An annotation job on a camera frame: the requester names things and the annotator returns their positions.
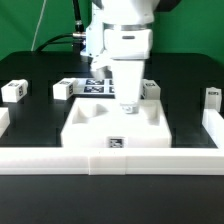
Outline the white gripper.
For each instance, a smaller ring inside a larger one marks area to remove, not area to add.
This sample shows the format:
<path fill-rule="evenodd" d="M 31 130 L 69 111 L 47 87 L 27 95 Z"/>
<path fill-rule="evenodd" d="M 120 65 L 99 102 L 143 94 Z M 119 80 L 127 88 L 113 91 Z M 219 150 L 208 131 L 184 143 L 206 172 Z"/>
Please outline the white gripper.
<path fill-rule="evenodd" d="M 145 61 L 152 48 L 153 32 L 146 26 L 104 30 L 104 47 L 111 60 L 115 98 L 126 114 L 138 112 Z"/>

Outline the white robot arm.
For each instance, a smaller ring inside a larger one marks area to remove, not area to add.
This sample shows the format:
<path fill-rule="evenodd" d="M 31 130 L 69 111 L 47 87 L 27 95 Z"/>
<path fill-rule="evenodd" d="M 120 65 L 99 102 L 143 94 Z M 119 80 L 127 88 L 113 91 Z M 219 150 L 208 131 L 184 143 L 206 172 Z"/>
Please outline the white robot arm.
<path fill-rule="evenodd" d="M 91 0 L 92 21 L 81 52 L 91 60 L 94 78 L 112 72 L 115 99 L 124 112 L 139 111 L 145 61 L 153 45 L 154 14 L 169 12 L 181 0 Z"/>

